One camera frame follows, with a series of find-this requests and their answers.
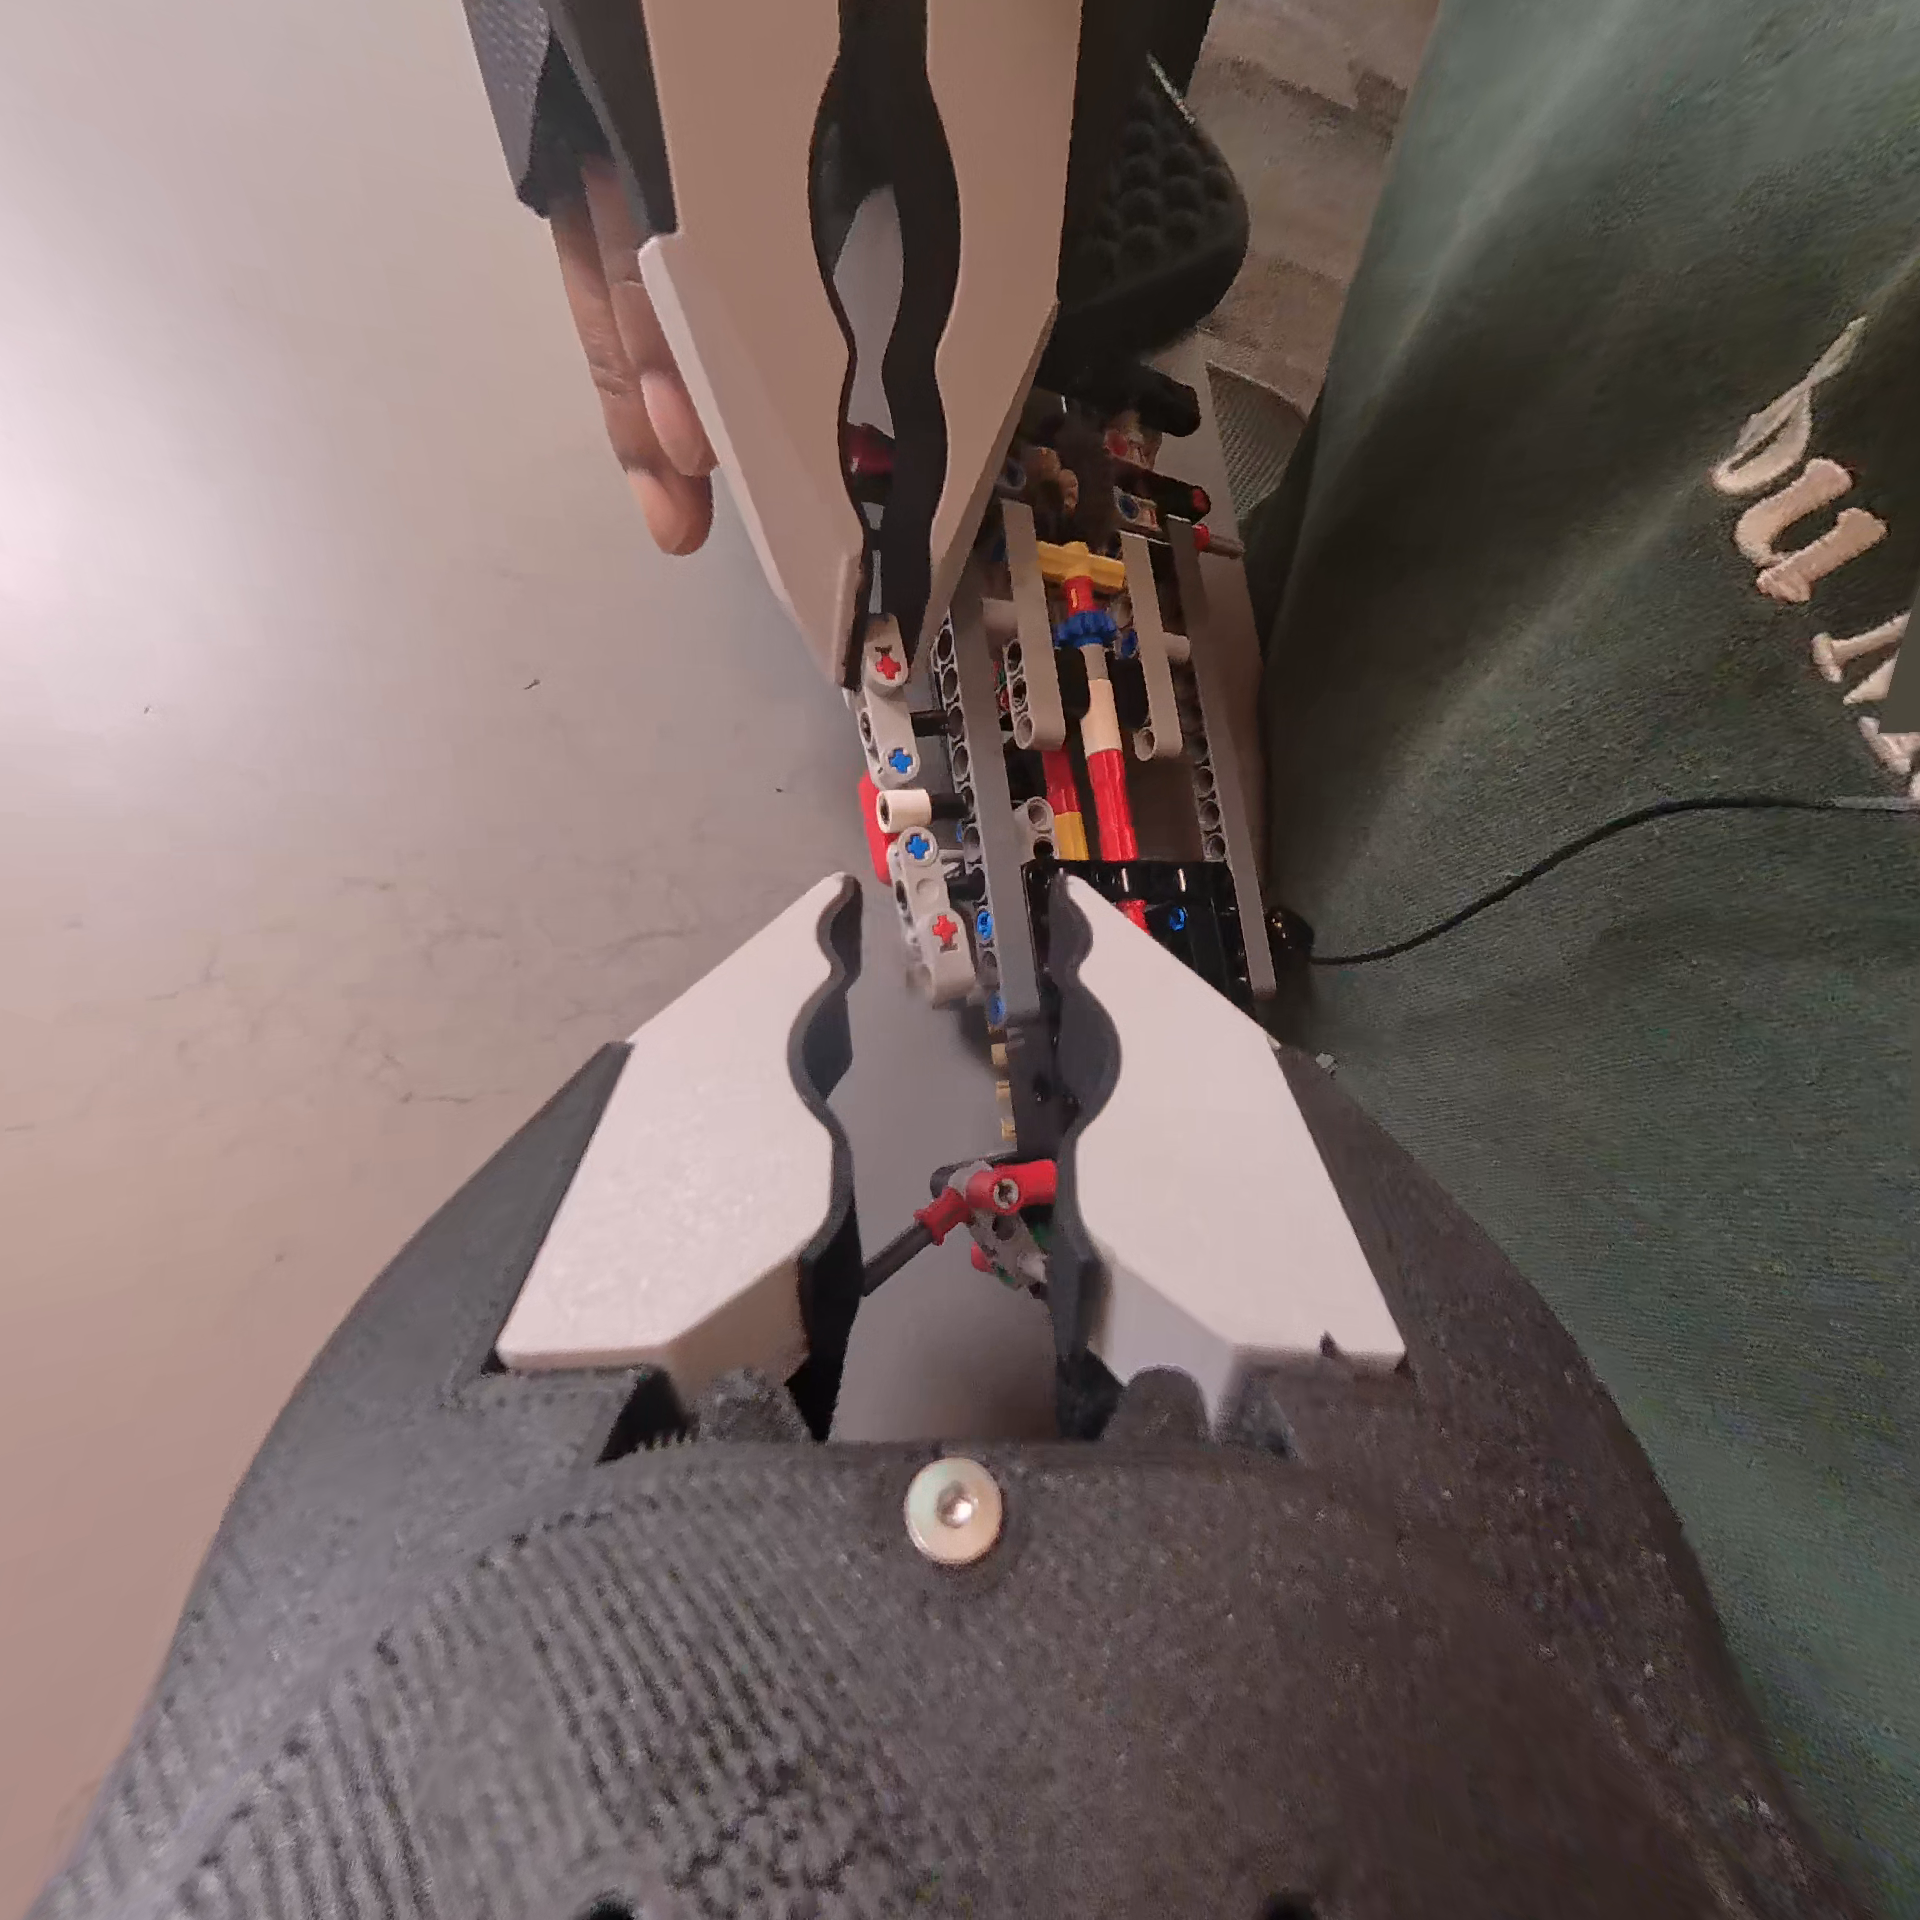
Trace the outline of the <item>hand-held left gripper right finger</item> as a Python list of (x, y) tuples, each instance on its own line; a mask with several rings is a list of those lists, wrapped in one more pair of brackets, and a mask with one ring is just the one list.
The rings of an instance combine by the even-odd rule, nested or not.
[(1049, 959), (1062, 1377), (1176, 1372), (1218, 1424), (1267, 1372), (1395, 1374), (1405, 1332), (1262, 1023), (1085, 877), (1053, 877)]

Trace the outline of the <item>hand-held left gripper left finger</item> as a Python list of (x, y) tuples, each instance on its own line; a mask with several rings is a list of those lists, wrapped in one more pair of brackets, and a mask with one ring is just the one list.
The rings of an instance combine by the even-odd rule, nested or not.
[(837, 1388), (862, 1264), (829, 1093), (854, 1064), (859, 922), (859, 882), (827, 876), (628, 1037), (498, 1336), (509, 1372)]

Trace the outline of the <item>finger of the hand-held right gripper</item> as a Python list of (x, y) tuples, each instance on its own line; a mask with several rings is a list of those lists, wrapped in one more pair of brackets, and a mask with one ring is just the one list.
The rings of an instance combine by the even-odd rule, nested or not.
[(1077, 2), (889, 2), (878, 149), (902, 227), (882, 353), (882, 606), (932, 642), (1057, 312)]
[(870, 2), (642, 2), (672, 225), (643, 288), (757, 564), (829, 684), (872, 598), (897, 222), (843, 64)]

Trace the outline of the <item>multicoloured lego technic model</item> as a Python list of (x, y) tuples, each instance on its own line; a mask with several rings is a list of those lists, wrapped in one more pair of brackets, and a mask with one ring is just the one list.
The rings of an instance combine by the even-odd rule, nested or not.
[(867, 1256), (867, 1294), (968, 1235), (976, 1271), (1046, 1297), (1075, 1123), (1055, 877), (1081, 877), (1243, 1011), (1265, 991), (1192, 653), (1198, 560), (1243, 548), (1213, 530), (1204, 482), (1161, 464), (1198, 427), (1194, 387), (1155, 365), (1088, 396), (1037, 387), (940, 631), (913, 649), (894, 616), (867, 616), (847, 690), (862, 829), (928, 1001), (982, 1016), (1003, 1139), (932, 1175), (923, 1207)]

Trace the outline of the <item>person's right hand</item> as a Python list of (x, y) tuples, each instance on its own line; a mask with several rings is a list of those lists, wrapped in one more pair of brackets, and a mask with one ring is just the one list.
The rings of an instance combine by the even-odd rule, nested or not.
[(610, 451), (654, 545), (684, 558), (713, 530), (717, 451), (642, 281), (642, 232), (608, 155), (579, 164), (549, 232)]

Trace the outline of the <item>dark green embroidered sweatshirt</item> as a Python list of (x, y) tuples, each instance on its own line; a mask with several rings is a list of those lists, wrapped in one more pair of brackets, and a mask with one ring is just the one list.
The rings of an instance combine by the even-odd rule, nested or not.
[[(1918, 2), (1444, 2), (1267, 523), (1271, 889), (1409, 940), (1659, 799), (1913, 799)], [(1620, 829), (1305, 1048), (1553, 1300), (1918, 1916), (1918, 813)]]

